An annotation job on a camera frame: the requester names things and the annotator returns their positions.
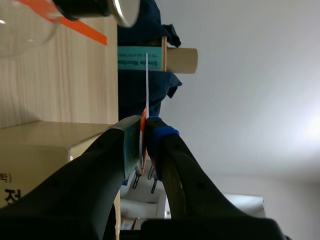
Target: orange tape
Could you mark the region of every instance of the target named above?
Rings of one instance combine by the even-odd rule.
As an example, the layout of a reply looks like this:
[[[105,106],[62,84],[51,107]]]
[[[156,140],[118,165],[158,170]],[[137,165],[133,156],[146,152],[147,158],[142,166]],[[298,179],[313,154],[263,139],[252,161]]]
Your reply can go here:
[[[107,46],[107,37],[87,24],[84,24],[82,21],[69,21],[65,17],[61,17],[60,23]]]
[[[58,11],[56,6],[53,3],[47,2],[46,0],[17,0],[17,1],[30,7],[36,14],[38,14],[39,16],[51,22],[52,22],[52,19],[50,19],[50,16],[48,14]],[[62,25],[82,35],[85,35],[88,38],[91,38],[97,41],[98,43],[107,45],[107,37],[105,35],[93,29],[92,27],[86,25],[83,22],[70,21],[63,16],[59,18],[59,21]]]

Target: cardboard box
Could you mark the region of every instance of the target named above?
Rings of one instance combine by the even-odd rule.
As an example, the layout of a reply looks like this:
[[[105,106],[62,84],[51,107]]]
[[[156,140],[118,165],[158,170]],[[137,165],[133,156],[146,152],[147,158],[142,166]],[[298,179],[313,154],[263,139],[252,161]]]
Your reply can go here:
[[[0,207],[79,157],[109,126],[37,121],[0,129]]]
[[[133,230],[135,227],[136,218],[122,217],[121,230]]]

